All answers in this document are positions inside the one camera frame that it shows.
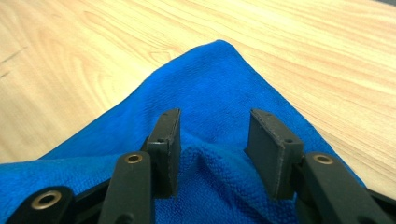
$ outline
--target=wood grain surface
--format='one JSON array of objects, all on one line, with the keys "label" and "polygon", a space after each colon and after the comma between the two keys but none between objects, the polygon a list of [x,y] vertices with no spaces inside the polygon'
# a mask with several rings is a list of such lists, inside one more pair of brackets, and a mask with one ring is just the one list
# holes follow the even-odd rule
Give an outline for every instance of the wood grain surface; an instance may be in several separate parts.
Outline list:
[{"label": "wood grain surface", "polygon": [[256,2],[0,0],[0,162],[37,159],[155,69],[224,39],[396,199],[396,7]]}]

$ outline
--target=screw hole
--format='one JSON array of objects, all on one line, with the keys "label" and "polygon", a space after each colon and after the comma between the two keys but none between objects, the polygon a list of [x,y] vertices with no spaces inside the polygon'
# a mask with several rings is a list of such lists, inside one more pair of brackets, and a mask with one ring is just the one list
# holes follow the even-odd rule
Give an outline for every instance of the screw hole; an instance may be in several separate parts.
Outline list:
[{"label": "screw hole", "polygon": [[315,155],[314,160],[319,163],[326,164],[326,165],[330,165],[333,163],[332,158],[325,156],[325,155]]},{"label": "screw hole", "polygon": [[43,194],[38,195],[32,201],[31,205],[35,210],[42,210],[55,205],[57,202],[61,200],[61,198],[62,198],[61,192],[59,192],[58,190],[50,190]]},{"label": "screw hole", "polygon": [[125,158],[125,161],[128,163],[137,163],[143,160],[143,157],[138,154],[129,155]]},{"label": "screw hole", "polygon": [[44,203],[50,203],[52,200],[55,199],[55,196],[53,195],[47,195],[44,198],[40,199],[40,201],[38,201],[38,203],[40,204],[44,204]]}]

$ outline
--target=black plastic part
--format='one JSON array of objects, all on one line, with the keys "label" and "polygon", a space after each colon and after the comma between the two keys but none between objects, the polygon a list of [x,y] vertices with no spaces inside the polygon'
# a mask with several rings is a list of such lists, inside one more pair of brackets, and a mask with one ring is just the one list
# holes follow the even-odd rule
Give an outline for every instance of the black plastic part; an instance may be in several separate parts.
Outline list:
[{"label": "black plastic part", "polygon": [[321,223],[392,223],[335,157],[325,153],[305,154],[303,175]]},{"label": "black plastic part", "polygon": [[8,219],[7,224],[71,223],[73,191],[67,187],[49,187],[30,195]]},{"label": "black plastic part", "polygon": [[297,218],[303,224],[322,223],[322,219],[318,209],[312,205],[303,202],[300,198],[296,199]]},{"label": "black plastic part", "polygon": [[110,180],[107,180],[76,196],[74,205],[76,211],[75,224],[98,222],[109,183]]},{"label": "black plastic part", "polygon": [[151,161],[138,151],[119,158],[110,180],[99,223],[154,223]]},{"label": "black plastic part", "polygon": [[296,191],[298,198],[302,201],[302,203],[309,205],[311,210],[316,209],[314,198],[312,197],[309,187],[306,185],[301,164],[292,165],[290,184]]},{"label": "black plastic part", "polygon": [[370,189],[366,190],[379,205],[379,207],[381,207],[381,209],[387,213],[388,217],[390,217],[390,219],[396,223],[396,201]]},{"label": "black plastic part", "polygon": [[245,152],[272,199],[291,199],[291,165],[301,162],[304,143],[277,117],[259,109],[250,113]]},{"label": "black plastic part", "polygon": [[146,148],[151,157],[154,197],[169,198],[177,194],[180,160],[180,110],[169,110],[159,117],[148,138]]}]

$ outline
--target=textured fabric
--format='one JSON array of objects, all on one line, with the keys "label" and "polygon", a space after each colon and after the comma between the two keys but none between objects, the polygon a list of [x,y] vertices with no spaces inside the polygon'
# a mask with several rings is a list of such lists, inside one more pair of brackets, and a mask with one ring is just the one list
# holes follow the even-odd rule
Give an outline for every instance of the textured fabric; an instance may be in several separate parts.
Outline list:
[{"label": "textured fabric", "polygon": [[179,190],[156,200],[158,223],[294,223],[292,201],[272,202],[244,153],[249,113],[278,116],[305,152],[334,154],[317,131],[224,42],[164,65],[128,98],[37,161],[0,165],[0,223],[31,193],[76,194],[111,177],[120,154],[139,150],[162,112],[181,109]]}]

